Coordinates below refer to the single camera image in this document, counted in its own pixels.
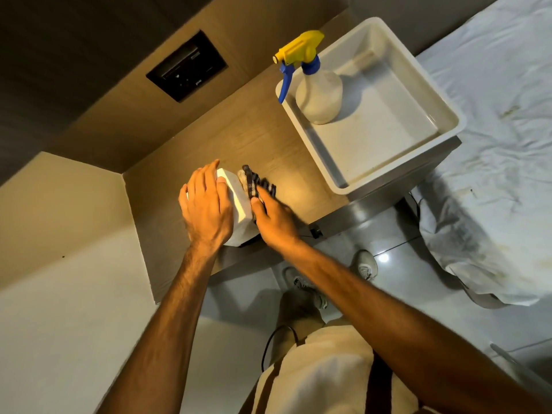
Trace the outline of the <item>person's left hand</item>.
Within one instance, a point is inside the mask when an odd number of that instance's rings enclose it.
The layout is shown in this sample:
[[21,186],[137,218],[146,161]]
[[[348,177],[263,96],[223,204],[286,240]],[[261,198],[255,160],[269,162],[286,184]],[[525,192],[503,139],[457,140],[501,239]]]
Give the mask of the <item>person's left hand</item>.
[[216,256],[233,232],[233,216],[221,215],[219,210],[216,190],[219,162],[215,159],[206,165],[206,192],[203,196],[194,198],[194,173],[179,193],[188,196],[189,220],[184,222],[190,243],[194,249],[200,250],[206,256]]

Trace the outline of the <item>person's right white shoe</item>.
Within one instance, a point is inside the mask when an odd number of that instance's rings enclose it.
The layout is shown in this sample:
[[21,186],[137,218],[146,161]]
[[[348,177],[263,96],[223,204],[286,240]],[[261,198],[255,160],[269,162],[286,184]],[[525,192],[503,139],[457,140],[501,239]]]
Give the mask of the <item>person's right white shoe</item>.
[[377,261],[367,250],[358,250],[355,252],[350,268],[366,281],[373,280],[378,273]]

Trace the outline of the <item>person's left white shoe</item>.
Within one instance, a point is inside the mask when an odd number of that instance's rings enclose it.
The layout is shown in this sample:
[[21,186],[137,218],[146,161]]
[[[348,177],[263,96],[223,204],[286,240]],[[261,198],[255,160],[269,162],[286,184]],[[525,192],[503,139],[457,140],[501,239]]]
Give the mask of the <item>person's left white shoe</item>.
[[315,306],[319,310],[325,310],[328,307],[327,297],[321,293],[321,291],[315,287],[315,285],[309,281],[309,279],[293,266],[288,266],[282,271],[283,280],[289,288],[303,290],[309,292],[314,297]]

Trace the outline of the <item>white plastic tub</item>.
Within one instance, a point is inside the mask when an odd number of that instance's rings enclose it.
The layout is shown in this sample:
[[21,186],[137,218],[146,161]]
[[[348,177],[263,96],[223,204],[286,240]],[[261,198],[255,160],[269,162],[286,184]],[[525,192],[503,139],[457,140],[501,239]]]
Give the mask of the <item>white plastic tub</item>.
[[329,188],[364,196],[457,148],[466,118],[381,18],[363,20],[317,54],[343,84],[340,112],[313,124],[299,108],[307,74],[274,56],[283,74],[275,89]]

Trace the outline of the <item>person's left forearm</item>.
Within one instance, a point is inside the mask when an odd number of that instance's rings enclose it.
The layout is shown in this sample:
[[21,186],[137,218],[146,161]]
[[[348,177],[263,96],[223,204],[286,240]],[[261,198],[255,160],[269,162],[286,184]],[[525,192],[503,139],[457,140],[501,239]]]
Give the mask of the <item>person's left forearm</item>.
[[95,414],[179,414],[191,349],[220,245],[194,241]]

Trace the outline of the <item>wooden bedside table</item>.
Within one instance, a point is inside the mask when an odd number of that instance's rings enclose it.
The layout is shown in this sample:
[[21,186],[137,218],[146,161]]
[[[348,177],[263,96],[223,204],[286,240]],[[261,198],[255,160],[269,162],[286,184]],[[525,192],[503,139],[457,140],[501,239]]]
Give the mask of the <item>wooden bedside table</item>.
[[214,159],[236,172],[249,165],[277,186],[277,198],[300,218],[300,233],[330,237],[395,205],[455,148],[453,137],[397,174],[394,181],[351,199],[335,194],[284,109],[268,68],[123,173],[155,303],[181,266],[189,238],[178,194],[191,174]]

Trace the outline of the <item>spray bottle with yellow trigger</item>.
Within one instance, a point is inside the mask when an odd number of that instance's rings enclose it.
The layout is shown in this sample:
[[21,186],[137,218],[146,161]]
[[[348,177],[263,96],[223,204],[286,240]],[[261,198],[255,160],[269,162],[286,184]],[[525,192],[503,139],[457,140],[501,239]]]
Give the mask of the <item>spray bottle with yellow trigger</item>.
[[273,62],[283,74],[278,96],[280,104],[284,103],[291,87],[295,65],[300,65],[303,79],[294,98],[299,110],[312,124],[327,124],[336,118],[343,98],[341,78],[334,71],[321,68],[317,48],[323,38],[319,30],[306,31],[273,55]]

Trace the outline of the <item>dark checked cleaning cloth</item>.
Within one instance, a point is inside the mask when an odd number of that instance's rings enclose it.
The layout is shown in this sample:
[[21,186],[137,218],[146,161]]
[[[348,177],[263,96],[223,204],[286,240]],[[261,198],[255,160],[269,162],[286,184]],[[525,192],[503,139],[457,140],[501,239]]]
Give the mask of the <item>dark checked cleaning cloth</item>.
[[247,195],[248,204],[252,204],[252,198],[258,198],[259,202],[262,204],[264,212],[267,213],[266,204],[259,194],[259,189],[266,191],[272,199],[277,201],[277,187],[266,178],[260,178],[259,175],[252,171],[248,165],[243,165],[237,175],[242,188]]

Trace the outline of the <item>black wall switch panel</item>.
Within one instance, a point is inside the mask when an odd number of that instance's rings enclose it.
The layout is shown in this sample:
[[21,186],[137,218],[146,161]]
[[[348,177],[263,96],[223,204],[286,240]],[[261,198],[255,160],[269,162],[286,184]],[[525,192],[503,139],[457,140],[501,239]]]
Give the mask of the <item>black wall switch panel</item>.
[[225,60],[207,35],[198,31],[146,77],[180,103],[226,68]]

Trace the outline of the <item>white box-shaped lamp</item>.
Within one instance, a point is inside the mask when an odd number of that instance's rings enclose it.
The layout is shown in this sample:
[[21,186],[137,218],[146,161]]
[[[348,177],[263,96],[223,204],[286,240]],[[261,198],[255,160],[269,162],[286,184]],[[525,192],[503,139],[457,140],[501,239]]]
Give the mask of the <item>white box-shaped lamp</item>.
[[216,174],[218,177],[224,177],[227,180],[233,204],[233,232],[222,246],[238,248],[258,236],[259,231],[254,226],[252,208],[248,204],[247,195],[238,176],[227,170],[219,169],[219,165]]

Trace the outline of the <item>person's beige shirt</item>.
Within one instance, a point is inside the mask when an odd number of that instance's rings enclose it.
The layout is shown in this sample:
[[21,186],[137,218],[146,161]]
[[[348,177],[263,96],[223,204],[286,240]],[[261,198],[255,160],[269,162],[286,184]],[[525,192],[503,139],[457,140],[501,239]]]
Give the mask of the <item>person's beige shirt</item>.
[[270,365],[239,414],[440,414],[409,388],[404,352],[376,348],[352,325],[323,326]]

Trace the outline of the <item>person's beige trousers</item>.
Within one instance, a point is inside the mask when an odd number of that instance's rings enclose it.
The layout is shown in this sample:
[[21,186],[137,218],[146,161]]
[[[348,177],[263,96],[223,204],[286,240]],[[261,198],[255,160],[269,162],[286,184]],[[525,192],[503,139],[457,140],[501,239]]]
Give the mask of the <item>person's beige trousers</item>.
[[325,325],[322,306],[323,296],[311,287],[293,287],[282,294],[271,340],[270,365],[285,356],[296,342]]

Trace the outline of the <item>person's white shoe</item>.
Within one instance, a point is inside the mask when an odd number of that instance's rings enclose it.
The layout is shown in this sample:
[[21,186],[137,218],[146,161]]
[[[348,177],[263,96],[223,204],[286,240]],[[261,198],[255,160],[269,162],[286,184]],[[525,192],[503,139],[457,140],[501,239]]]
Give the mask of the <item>person's white shoe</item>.
[[355,252],[350,268],[366,281],[373,280],[378,273],[377,261],[367,250],[358,250]]
[[319,310],[325,310],[328,307],[327,297],[321,293],[321,291],[315,287],[315,285],[309,281],[309,279],[293,266],[288,266],[282,271],[283,280],[289,288],[303,290],[309,292],[314,297],[315,306]]

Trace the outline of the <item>person's right forearm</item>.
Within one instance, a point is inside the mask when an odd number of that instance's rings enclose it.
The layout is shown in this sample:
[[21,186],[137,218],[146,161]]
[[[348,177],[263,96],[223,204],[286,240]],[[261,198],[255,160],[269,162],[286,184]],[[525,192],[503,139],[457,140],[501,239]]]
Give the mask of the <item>person's right forearm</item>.
[[274,246],[337,306],[423,403],[441,414],[548,414],[463,337],[298,238]]

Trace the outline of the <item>person's right hand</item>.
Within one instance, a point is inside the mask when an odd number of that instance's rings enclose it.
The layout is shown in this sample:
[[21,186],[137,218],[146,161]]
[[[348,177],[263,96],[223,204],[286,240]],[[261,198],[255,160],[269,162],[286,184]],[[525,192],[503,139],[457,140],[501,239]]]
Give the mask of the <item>person's right hand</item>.
[[301,242],[293,212],[266,191],[259,189],[259,194],[265,201],[267,213],[266,224],[257,225],[258,230],[267,245],[283,257],[289,257]]

